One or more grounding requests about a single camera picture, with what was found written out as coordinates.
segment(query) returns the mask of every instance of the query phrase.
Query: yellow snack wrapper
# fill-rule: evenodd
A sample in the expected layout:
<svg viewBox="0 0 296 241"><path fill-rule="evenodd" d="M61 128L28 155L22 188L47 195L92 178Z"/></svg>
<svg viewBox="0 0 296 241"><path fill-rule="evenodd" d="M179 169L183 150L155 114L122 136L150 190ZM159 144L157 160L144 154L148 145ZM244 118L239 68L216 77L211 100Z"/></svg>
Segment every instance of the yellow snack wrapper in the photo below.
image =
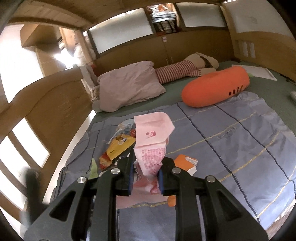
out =
<svg viewBox="0 0 296 241"><path fill-rule="evenodd" d="M115 157L119 156L122 152L128 149L133 143L135 143L136 139L125 134L121 134L120 136L114 138L110 146L107 149L107 156L113 160Z"/></svg>

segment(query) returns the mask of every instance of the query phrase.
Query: bedspread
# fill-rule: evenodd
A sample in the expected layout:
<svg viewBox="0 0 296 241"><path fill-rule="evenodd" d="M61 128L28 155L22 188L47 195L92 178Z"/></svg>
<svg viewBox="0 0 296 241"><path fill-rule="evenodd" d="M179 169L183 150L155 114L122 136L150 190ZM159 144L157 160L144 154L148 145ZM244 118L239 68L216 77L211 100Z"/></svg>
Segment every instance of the bedspread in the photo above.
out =
<svg viewBox="0 0 296 241"><path fill-rule="evenodd" d="M106 140L119 123L156 111L167 113L175 126L166 156L197 159L194 176L214 175L264 229L295 197L296 138L275 111L251 92L204 108L178 102L93 123L61 171L54 196L86 176L91 158L105 152ZM119 240L147 240L147 236L174 240L174 232L175 209L166 202L140 203L117 212Z"/></svg>

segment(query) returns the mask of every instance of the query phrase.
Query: wooden ceiling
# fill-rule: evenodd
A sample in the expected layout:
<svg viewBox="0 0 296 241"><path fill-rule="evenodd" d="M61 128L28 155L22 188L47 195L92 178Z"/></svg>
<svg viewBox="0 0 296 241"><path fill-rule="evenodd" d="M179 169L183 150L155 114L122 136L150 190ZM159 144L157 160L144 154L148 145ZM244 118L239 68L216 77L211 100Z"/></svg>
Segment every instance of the wooden ceiling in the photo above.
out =
<svg viewBox="0 0 296 241"><path fill-rule="evenodd" d="M221 0L25 0L9 23L44 23L87 30L118 14L171 2L218 4Z"/></svg>

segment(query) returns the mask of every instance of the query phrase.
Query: white board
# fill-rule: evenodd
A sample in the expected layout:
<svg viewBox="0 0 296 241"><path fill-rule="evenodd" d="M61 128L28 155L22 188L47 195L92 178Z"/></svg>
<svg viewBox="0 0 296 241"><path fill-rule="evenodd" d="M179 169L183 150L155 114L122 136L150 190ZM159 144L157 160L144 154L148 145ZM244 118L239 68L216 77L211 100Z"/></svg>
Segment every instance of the white board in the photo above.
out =
<svg viewBox="0 0 296 241"><path fill-rule="evenodd" d="M238 64L233 64L232 67L233 66L243 67L248 74L252 74L254 77L260 77L260 78L276 81L276 78L274 77L274 75L267 68L262 68L257 66L248 66L248 65L238 65Z"/></svg>

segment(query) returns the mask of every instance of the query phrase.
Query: plush doll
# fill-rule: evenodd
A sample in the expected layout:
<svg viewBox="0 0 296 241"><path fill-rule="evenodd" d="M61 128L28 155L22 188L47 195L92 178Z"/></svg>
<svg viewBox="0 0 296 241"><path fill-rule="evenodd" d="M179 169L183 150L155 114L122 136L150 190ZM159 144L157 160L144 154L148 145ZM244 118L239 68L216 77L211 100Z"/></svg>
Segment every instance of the plush doll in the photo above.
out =
<svg viewBox="0 0 296 241"><path fill-rule="evenodd" d="M186 76L200 77L215 72L218 67L217 60L196 52L181 62L157 68L155 72L159 82L165 84Z"/></svg>

